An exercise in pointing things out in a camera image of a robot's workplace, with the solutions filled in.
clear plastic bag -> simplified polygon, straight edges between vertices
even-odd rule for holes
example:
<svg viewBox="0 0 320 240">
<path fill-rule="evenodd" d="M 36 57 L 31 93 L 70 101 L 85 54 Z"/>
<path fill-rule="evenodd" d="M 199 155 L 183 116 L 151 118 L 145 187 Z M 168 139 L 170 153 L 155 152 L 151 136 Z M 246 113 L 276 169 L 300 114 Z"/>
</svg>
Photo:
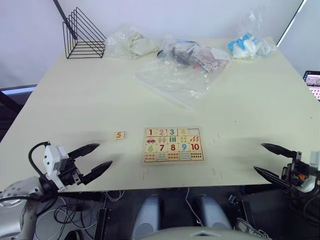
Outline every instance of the clear plastic bag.
<svg viewBox="0 0 320 240">
<path fill-rule="evenodd" d="M 172 38 L 163 41 L 157 56 L 135 76 L 140 83 L 187 108 L 195 106 L 230 62 L 225 51 Z"/>
<path fill-rule="evenodd" d="M 277 47 L 261 35 L 262 13 L 250 9 L 240 22 L 238 37 L 227 47 L 235 59 L 255 59 L 274 52 Z"/>
<path fill-rule="evenodd" d="M 138 59 L 159 50 L 159 44 L 136 31 L 132 26 L 122 26 L 106 39 L 105 56 L 116 59 Z"/>
</svg>

black wire rack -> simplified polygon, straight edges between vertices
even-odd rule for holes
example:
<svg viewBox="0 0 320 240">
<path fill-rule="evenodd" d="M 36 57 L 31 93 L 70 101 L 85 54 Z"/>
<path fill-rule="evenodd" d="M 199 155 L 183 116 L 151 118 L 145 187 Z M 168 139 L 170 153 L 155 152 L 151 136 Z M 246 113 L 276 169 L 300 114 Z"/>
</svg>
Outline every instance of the black wire rack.
<svg viewBox="0 0 320 240">
<path fill-rule="evenodd" d="M 102 58 L 106 37 L 78 8 L 62 22 L 67 59 Z"/>
</svg>

dark floor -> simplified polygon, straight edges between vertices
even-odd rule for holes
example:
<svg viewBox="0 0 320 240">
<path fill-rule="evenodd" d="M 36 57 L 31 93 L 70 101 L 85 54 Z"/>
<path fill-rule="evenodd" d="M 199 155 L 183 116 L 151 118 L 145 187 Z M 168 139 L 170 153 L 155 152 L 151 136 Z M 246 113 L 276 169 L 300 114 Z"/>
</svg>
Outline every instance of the dark floor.
<svg viewBox="0 0 320 240">
<path fill-rule="evenodd" d="M 143 201 L 157 194 L 164 202 L 162 228 L 196 226 L 195 217 L 185 202 L 188 188 L 127 190 L 118 202 L 108 202 L 112 217 L 106 227 L 104 239 L 131 239 L 132 228 Z M 306 223 L 304 219 L 288 208 L 287 197 L 281 190 L 272 190 L 252 195 L 240 194 L 239 186 L 192 187 L 188 200 L 201 194 L 213 197 L 222 207 L 233 225 L 238 212 L 228 201 L 230 193 L 250 202 L 257 229 L 262 229 L 274 240 L 318 240 L 319 228 Z"/>
</svg>

printed number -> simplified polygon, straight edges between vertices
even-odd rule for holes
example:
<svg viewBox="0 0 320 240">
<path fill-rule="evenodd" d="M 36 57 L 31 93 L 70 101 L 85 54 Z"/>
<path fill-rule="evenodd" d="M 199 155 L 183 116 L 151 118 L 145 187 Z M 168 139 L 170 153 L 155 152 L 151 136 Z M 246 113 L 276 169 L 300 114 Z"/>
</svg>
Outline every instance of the printed number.
<svg viewBox="0 0 320 240">
<path fill-rule="evenodd" d="M 193 143 L 191 143 L 191 147 L 192 147 L 192 150 L 199 150 L 199 144 L 193 144 Z"/>
</svg>

white table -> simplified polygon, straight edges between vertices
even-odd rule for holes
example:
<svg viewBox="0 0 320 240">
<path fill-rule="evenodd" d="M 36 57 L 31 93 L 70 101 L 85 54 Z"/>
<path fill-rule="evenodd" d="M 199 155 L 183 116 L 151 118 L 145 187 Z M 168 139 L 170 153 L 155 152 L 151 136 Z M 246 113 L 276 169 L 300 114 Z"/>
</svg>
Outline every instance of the white table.
<svg viewBox="0 0 320 240">
<path fill-rule="evenodd" d="M 197 41 L 213 47 L 229 42 Z M 62 54 L 0 144 L 0 189 L 37 175 L 28 152 L 42 141 L 62 145 L 67 152 L 100 143 L 76 161 L 84 174 L 113 160 L 98 179 L 69 191 L 264 184 L 253 165 L 280 174 L 290 159 L 260 143 L 302 151 L 307 163 L 310 152 L 319 150 L 320 105 L 279 51 L 254 61 L 234 60 L 195 109 L 138 84 L 134 74 L 155 57 L 66 59 Z M 199 127 L 205 161 L 144 165 L 147 127 Z M 113 140 L 119 131 L 126 138 Z M 34 153 L 42 171 L 43 154 L 43 148 Z"/>
</svg>

